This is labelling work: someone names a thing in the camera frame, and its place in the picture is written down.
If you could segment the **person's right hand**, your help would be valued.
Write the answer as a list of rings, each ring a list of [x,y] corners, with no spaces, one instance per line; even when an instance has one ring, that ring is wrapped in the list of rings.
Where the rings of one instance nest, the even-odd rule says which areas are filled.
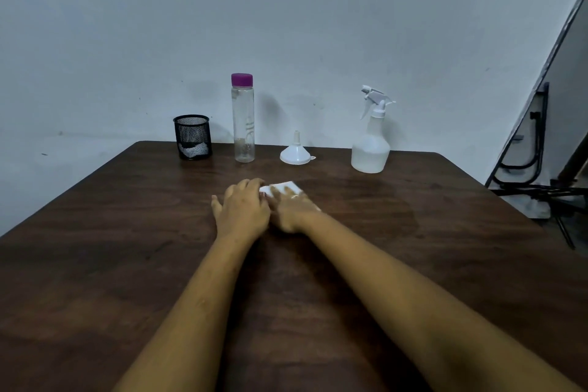
[[[287,233],[298,233],[304,231],[305,221],[313,218],[318,212],[289,212],[283,211],[278,213],[270,212],[270,219],[277,228]]]

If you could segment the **person's left hand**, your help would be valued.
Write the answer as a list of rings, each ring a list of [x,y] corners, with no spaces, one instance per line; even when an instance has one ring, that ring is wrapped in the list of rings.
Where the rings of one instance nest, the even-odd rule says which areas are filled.
[[[246,198],[236,198],[236,184],[224,192],[224,221],[216,223],[216,241],[232,242],[239,246],[251,246],[268,228],[269,205],[259,194],[264,185],[262,179],[249,181]]]

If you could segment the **white cloth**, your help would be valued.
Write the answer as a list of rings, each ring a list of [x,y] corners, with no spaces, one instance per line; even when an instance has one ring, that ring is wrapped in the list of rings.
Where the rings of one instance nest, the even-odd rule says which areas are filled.
[[[303,189],[293,181],[263,186],[259,189],[259,194],[268,203],[271,213],[321,211]]]

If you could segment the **person's right forearm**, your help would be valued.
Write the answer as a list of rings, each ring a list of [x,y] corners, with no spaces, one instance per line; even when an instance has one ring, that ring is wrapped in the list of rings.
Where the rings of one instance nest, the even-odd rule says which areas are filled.
[[[307,235],[435,392],[582,392],[547,362],[327,214],[289,219]]]

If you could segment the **person's left forearm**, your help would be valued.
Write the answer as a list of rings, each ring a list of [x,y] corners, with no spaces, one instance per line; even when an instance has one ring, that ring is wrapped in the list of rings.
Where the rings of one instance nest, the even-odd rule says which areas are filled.
[[[256,237],[219,237],[113,392],[212,392],[236,281]]]

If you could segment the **white plastic funnel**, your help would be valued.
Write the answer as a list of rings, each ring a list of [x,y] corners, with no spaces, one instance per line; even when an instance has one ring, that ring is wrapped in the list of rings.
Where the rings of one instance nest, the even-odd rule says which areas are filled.
[[[300,132],[296,130],[293,134],[293,142],[280,153],[280,160],[290,165],[304,165],[316,159],[309,151],[302,146]]]

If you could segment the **white crumpled paper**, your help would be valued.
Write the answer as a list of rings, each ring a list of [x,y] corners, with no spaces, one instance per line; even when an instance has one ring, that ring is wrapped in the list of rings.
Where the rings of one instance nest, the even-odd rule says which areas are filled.
[[[178,142],[179,157],[183,160],[202,160],[209,158],[212,155],[210,145],[208,143],[184,143],[194,144],[191,147],[186,147],[183,143]]]

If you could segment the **clear bottle with purple cap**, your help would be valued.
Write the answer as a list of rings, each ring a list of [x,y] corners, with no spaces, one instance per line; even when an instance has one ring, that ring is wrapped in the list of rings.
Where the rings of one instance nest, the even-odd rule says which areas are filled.
[[[233,140],[235,160],[254,161],[254,78],[251,74],[231,75]]]

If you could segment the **black mesh pen cup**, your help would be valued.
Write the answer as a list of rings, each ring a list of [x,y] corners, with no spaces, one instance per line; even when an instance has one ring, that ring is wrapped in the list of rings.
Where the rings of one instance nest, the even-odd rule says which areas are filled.
[[[176,145],[181,142],[184,146],[191,147],[194,144],[184,143],[208,143],[212,151],[209,117],[200,114],[180,115],[173,119],[173,124]]]

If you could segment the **white spray bottle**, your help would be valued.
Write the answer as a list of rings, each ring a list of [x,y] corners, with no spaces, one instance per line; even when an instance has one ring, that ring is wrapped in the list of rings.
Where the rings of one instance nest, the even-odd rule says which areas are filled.
[[[361,91],[364,93],[365,105],[360,119],[364,119],[367,114],[370,114],[370,118],[365,133],[352,146],[351,165],[362,173],[381,173],[390,153],[390,145],[383,131],[386,107],[395,101],[368,85],[363,85]]]

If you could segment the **grey leaning panel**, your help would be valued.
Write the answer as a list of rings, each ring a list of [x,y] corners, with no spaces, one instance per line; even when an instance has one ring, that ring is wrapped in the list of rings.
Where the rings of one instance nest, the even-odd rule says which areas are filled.
[[[588,0],[575,2],[556,39],[517,128],[499,158],[506,165],[524,165],[533,157],[534,121],[530,119],[530,113],[541,109],[541,97],[535,92],[544,82],[549,82],[550,92],[543,168],[535,181],[537,185],[548,185],[551,179],[555,179],[588,134]],[[534,173],[533,167],[501,170],[497,168],[498,163],[491,176],[496,174],[502,181],[525,181]],[[491,183],[488,188],[496,187]],[[502,198],[528,218],[550,216],[545,202],[525,195]]]

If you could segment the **black metal folding frame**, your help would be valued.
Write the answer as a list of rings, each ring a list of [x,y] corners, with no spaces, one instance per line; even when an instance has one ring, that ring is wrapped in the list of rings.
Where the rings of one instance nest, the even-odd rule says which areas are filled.
[[[549,82],[544,82],[542,87],[535,92],[536,96],[541,97],[541,109],[530,113],[530,119],[534,121],[534,153],[531,160],[524,165],[506,165],[502,163],[502,160],[499,160],[497,166],[498,169],[505,171],[525,170],[533,167],[534,173],[531,178],[525,181],[502,181],[497,178],[496,174],[493,174],[486,186],[489,187],[491,183],[495,183],[497,187],[491,188],[490,191],[498,197],[525,195],[532,200],[547,203],[550,215],[554,218],[566,244],[572,250],[576,250],[575,242],[562,217],[572,216],[575,213],[588,216],[588,187],[576,186],[577,175],[588,163],[588,134],[555,179],[551,179],[548,185],[535,184],[543,168],[549,92]]]

